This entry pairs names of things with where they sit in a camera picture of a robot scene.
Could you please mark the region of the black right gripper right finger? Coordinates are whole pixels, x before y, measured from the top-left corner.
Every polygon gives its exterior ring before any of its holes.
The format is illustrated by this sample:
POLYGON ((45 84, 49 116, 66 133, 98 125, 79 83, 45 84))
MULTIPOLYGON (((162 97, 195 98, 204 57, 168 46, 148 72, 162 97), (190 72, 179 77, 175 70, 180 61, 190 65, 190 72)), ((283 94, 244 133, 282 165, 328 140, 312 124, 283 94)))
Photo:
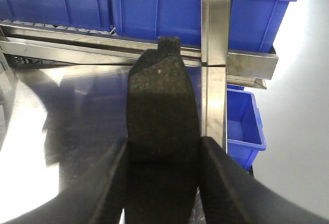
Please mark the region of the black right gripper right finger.
POLYGON ((207 223, 328 223, 261 184, 211 137, 200 140, 199 176, 207 223))

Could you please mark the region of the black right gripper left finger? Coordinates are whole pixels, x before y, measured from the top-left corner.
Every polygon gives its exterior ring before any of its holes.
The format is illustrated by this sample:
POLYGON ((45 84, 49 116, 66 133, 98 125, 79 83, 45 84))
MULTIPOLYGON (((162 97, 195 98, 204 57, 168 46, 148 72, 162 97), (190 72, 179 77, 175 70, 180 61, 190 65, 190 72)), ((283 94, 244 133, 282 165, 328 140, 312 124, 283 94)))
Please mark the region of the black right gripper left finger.
POLYGON ((118 223, 127 139, 48 141, 1 151, 1 223, 118 223))

